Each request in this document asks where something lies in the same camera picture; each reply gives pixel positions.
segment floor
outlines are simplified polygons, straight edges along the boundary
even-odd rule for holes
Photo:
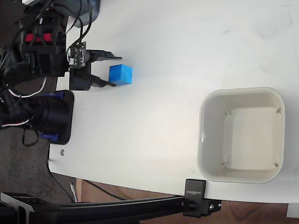
[[[24,5],[12,0],[0,0],[0,48],[8,45],[19,30],[14,23],[22,17]],[[18,89],[31,93],[40,88],[42,80],[23,83]],[[56,79],[48,79],[43,90],[52,92]],[[35,140],[34,133],[27,133],[26,141]],[[51,179],[47,172],[46,161],[49,143],[39,140],[33,147],[24,147],[21,143],[22,130],[9,128],[0,131],[0,191],[27,193],[54,203],[66,203],[69,199]],[[70,182],[74,178],[55,175],[58,182],[71,194]]]

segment black metal bar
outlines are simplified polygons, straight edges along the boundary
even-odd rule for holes
[[[180,213],[183,201],[183,196],[170,196],[113,203],[61,204],[57,224],[129,224]]]
[[[14,208],[15,223],[22,224],[133,224],[183,212],[184,216],[209,216],[221,209],[221,201],[205,199],[206,181],[186,180],[185,196],[168,196],[111,203],[51,204],[27,194],[1,193]],[[11,218],[12,210],[8,209]]]

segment wire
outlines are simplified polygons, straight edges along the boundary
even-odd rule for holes
[[[70,199],[70,201],[72,203],[75,203],[73,198],[65,191],[65,189],[57,182],[57,180],[55,179],[55,177],[53,176],[53,174],[51,173],[51,170],[49,168],[49,160],[50,160],[50,149],[48,151],[48,160],[47,160],[47,170],[50,174],[50,176],[53,178],[54,182],[58,185],[58,187],[68,196],[68,198]]]
[[[88,27],[87,27],[86,31],[83,33],[83,35],[81,37],[79,37],[79,39],[77,39],[71,46],[69,46],[69,48],[76,46],[77,43],[80,43],[82,41],[82,39],[87,35],[87,33],[90,30],[90,27],[92,26],[92,22],[93,22],[93,9],[92,9],[92,5],[90,3],[90,0],[87,0],[87,3],[88,3],[88,9],[89,9]]]
[[[83,22],[82,20],[80,19],[80,17],[78,15],[76,15],[73,11],[71,11],[67,6],[63,5],[63,4],[59,4],[59,3],[53,3],[52,6],[56,6],[56,7],[62,7],[62,8],[65,8],[66,10],[68,10],[71,14],[73,14],[75,17],[76,17],[76,20],[78,19],[79,22],[80,22],[80,37],[82,36],[83,34]],[[82,8],[82,0],[80,0],[80,10],[79,12],[81,13],[81,8]]]
[[[47,77],[45,77],[45,78],[43,79],[43,83],[42,83],[42,85],[41,85],[41,88],[40,88],[38,91],[36,91],[36,92],[34,92],[34,93],[31,93],[31,94],[29,94],[29,95],[25,95],[25,96],[17,95],[17,94],[15,94],[11,89],[8,89],[8,91],[9,91],[10,94],[13,95],[14,97],[19,97],[19,98],[29,98],[29,97],[32,97],[32,96],[34,96],[34,95],[40,93],[40,92],[43,90],[43,88],[45,87],[45,85],[46,85],[46,81],[47,81]]]
[[[92,182],[90,182],[90,181],[87,181],[87,180],[84,180],[84,181],[87,182],[87,183],[89,183],[90,185],[94,186],[95,188],[97,188],[97,189],[103,191],[104,193],[110,195],[111,197],[114,197],[114,198],[119,199],[119,200],[121,200],[121,201],[125,201],[124,198],[121,198],[121,197],[118,197],[118,196],[116,196],[116,195],[114,195],[114,194],[111,194],[110,192],[104,190],[103,188],[99,187],[98,185],[95,185],[94,183],[92,183]]]
[[[76,24],[77,20],[79,19],[80,17],[80,14],[81,14],[81,10],[82,10],[82,0],[80,0],[80,9],[79,9],[79,12],[77,14],[77,17],[75,19],[75,21],[73,22],[73,24],[71,25],[71,27],[67,30],[67,32],[65,34],[67,34]]]
[[[47,0],[47,2],[44,4],[44,6],[42,7],[41,9],[41,12],[39,13],[39,15],[31,22],[27,23],[25,26],[23,26],[18,32],[17,34],[14,36],[13,38],[13,41],[11,42],[8,50],[7,50],[7,53],[5,54],[2,62],[1,62],[1,65],[0,65],[0,70],[3,68],[6,60],[8,59],[9,55],[10,55],[10,52],[12,51],[13,49],[13,46],[14,46],[14,43],[16,42],[16,40],[18,39],[18,36],[25,30],[27,29],[29,26],[31,26],[43,13],[44,11],[47,9],[48,5],[51,3],[52,0]]]
[[[33,127],[33,130],[34,130],[34,132],[36,134],[36,140],[34,142],[32,142],[32,143],[26,144],[25,143],[26,128],[24,128],[23,135],[22,135],[22,144],[23,144],[23,146],[30,147],[30,146],[34,146],[34,145],[36,145],[38,143],[38,132],[37,132],[37,129],[35,127]]]
[[[24,125],[26,123],[28,123],[30,121],[30,119],[27,119],[26,121],[23,121],[21,123],[16,123],[16,124],[6,124],[6,125],[2,125],[2,127],[7,127],[7,126],[21,126]]]

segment white bowl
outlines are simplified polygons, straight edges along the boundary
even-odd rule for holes
[[[219,90],[203,101],[198,167],[216,182],[265,183],[283,164],[285,103],[274,89]]]

